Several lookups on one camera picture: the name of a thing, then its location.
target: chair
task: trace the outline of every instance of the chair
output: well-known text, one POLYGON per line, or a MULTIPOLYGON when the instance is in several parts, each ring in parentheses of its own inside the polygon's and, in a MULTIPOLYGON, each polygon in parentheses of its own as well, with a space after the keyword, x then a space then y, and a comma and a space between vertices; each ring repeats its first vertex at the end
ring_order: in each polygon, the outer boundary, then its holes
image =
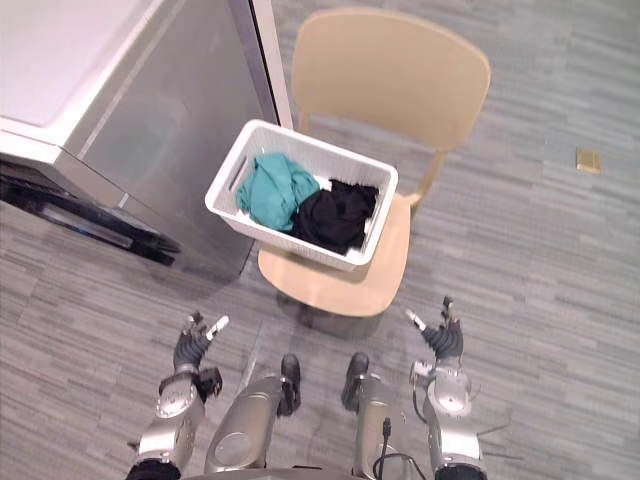
POLYGON ((489 62, 467 40, 420 18, 341 8, 316 13, 302 25, 292 77, 299 131, 309 131, 311 115, 329 115, 435 150, 418 190, 395 194, 369 265, 342 272, 271 246, 259 252, 262 275, 286 295, 339 315, 377 315, 400 287, 413 213, 482 108, 489 62))

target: chair seat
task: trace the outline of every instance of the chair seat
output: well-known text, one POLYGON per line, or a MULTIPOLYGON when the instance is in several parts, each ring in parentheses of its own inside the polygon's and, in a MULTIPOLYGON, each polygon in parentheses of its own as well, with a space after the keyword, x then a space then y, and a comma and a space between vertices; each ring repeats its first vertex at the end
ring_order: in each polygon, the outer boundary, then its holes
POLYGON ((286 295, 327 312, 370 317, 391 304, 409 250, 411 203, 395 194, 373 260, 343 272, 269 245, 258 254, 260 272, 286 295))

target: green towel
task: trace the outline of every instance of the green towel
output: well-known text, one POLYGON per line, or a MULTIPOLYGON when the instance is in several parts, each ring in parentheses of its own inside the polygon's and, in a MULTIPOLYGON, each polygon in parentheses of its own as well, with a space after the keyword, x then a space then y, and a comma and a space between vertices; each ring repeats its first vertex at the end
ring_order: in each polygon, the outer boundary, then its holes
POLYGON ((254 173, 236 191, 236 205, 265 227, 289 231, 291 215, 320 190, 313 176, 282 153, 258 155, 254 173))

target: black cloth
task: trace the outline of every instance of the black cloth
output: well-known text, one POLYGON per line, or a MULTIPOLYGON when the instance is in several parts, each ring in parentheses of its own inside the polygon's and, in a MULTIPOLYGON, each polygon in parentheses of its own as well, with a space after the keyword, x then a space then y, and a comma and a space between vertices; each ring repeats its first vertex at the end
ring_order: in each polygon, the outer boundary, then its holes
POLYGON ((378 189, 331 179, 331 191, 307 198, 292 216, 291 235, 344 255, 364 242, 364 222, 373 215, 378 189))

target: laundry basket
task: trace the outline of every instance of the laundry basket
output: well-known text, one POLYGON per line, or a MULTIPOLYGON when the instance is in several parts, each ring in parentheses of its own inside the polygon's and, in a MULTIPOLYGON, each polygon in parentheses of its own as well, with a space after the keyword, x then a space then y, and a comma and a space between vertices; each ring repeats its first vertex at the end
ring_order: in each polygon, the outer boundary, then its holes
POLYGON ((359 265, 366 265, 373 258, 397 183, 398 172, 391 165, 262 120, 251 120, 243 127, 211 183, 205 204, 237 232, 324 265, 351 271, 359 265), (328 184, 328 179, 335 178, 350 184, 360 183, 378 188, 375 210, 367 221, 361 248, 351 248, 341 255, 260 225, 238 209, 235 193, 253 173, 255 157, 276 152, 284 153, 304 167, 320 185, 328 184))

